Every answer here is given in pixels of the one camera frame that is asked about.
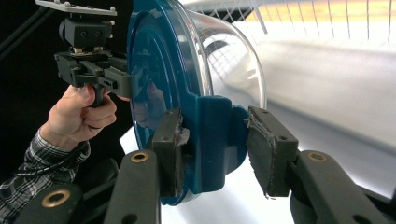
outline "black metal mount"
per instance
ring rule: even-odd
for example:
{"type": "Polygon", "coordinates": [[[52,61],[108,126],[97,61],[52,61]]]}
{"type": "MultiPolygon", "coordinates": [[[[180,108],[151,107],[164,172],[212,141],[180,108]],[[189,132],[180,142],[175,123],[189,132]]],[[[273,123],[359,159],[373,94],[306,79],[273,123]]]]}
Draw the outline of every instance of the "black metal mount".
{"type": "Polygon", "coordinates": [[[292,191],[295,223],[379,224],[394,218],[394,199],[379,211],[330,155],[299,151],[298,140],[269,111],[251,106],[249,113],[247,150],[255,175],[269,196],[292,191]]]}

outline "finger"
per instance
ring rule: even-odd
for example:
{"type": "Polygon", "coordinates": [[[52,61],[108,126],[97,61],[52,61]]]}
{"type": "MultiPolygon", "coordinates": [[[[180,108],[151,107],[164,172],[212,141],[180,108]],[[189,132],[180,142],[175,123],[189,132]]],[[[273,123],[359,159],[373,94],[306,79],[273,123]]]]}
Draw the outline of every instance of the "finger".
{"type": "Polygon", "coordinates": [[[131,98],[127,98],[127,97],[123,97],[123,96],[120,96],[120,95],[117,95],[119,98],[120,98],[120,100],[122,100],[122,101],[126,101],[126,102],[130,102],[131,101],[131,98]]]}
{"type": "Polygon", "coordinates": [[[117,111],[117,106],[110,99],[109,96],[104,96],[104,104],[98,107],[86,107],[81,111],[83,119],[99,120],[104,119],[117,111]]]}
{"type": "Polygon", "coordinates": [[[114,123],[116,120],[117,120],[116,115],[112,114],[104,119],[99,119],[99,120],[85,119],[84,124],[88,125],[89,128],[91,129],[103,129],[106,126],[114,123]]]}
{"type": "Polygon", "coordinates": [[[163,92],[157,89],[157,86],[152,80],[148,82],[147,86],[148,99],[152,103],[157,103],[163,101],[163,92]]]}
{"type": "Polygon", "coordinates": [[[134,119],[137,124],[146,128],[146,121],[149,118],[149,109],[146,103],[134,102],[134,119]]]}
{"type": "Polygon", "coordinates": [[[82,108],[91,105],[94,99],[95,93],[90,85],[80,89],[69,87],[56,104],[56,111],[60,116],[74,117],[80,114],[82,108]]]}

